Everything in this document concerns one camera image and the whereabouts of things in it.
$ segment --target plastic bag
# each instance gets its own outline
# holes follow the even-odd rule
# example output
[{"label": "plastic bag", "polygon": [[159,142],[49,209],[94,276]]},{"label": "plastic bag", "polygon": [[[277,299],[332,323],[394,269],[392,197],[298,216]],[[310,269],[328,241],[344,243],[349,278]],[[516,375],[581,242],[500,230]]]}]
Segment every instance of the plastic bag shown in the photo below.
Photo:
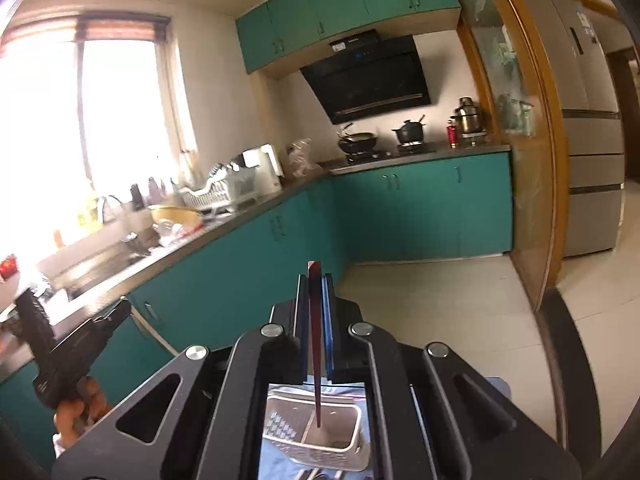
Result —
[{"label": "plastic bag", "polygon": [[293,170],[293,176],[300,178],[320,169],[311,161],[311,139],[298,139],[289,145],[289,163]]}]

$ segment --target silver refrigerator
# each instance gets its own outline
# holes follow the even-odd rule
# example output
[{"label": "silver refrigerator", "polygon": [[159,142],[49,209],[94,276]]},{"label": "silver refrigerator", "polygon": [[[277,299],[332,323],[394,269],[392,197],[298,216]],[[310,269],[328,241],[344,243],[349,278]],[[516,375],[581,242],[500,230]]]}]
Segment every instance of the silver refrigerator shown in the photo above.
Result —
[{"label": "silver refrigerator", "polygon": [[615,246],[625,155],[618,99],[593,27],[574,0],[524,0],[554,73],[570,155],[564,256]]}]

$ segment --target range hood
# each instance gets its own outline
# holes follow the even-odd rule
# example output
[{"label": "range hood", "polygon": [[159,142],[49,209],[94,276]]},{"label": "range hood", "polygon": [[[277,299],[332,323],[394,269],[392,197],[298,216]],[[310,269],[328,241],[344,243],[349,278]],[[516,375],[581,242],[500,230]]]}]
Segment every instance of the range hood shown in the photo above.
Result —
[{"label": "range hood", "polygon": [[344,50],[300,72],[332,124],[431,104],[412,36]]}]

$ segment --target countertop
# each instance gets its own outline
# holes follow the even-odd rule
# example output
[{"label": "countertop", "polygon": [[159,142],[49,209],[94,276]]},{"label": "countertop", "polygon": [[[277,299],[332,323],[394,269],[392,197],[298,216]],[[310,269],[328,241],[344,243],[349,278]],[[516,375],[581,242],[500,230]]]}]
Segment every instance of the countertop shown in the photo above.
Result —
[{"label": "countertop", "polygon": [[[76,327],[99,314],[118,298],[130,293],[140,285],[199,248],[221,238],[242,224],[260,216],[265,211],[276,207],[296,193],[306,189],[329,175],[354,173],[355,171],[373,170],[389,166],[399,166],[426,160],[456,158],[460,156],[482,155],[484,153],[508,152],[506,144],[483,143],[478,146],[451,149],[448,144],[433,144],[434,151],[418,155],[391,156],[383,160],[363,164],[347,164],[344,158],[322,163],[322,171],[298,180],[288,182],[281,191],[260,197],[256,202],[221,221],[215,221],[200,229],[197,233],[183,238],[168,248],[157,248],[151,256],[140,260],[108,280],[99,283],[86,293],[72,301],[66,294],[57,294],[45,306],[57,339],[63,338]],[[29,346],[12,335],[3,333],[0,339],[0,383],[29,363],[33,356]]]}]

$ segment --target black pot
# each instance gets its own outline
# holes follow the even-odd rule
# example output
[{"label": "black pot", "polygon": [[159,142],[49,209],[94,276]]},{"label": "black pot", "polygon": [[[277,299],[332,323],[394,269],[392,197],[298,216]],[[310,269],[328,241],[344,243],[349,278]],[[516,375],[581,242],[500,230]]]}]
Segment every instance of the black pot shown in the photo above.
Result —
[{"label": "black pot", "polygon": [[400,142],[400,144],[406,144],[408,142],[422,142],[424,140],[422,123],[416,123],[415,121],[405,121],[401,128],[398,128],[394,131],[396,133],[396,137],[398,137],[398,142]]},{"label": "black pot", "polygon": [[378,138],[371,134],[372,137],[361,137],[359,139],[352,139],[352,137],[345,136],[338,141],[338,148],[343,150],[347,154],[371,152],[378,142]]}]

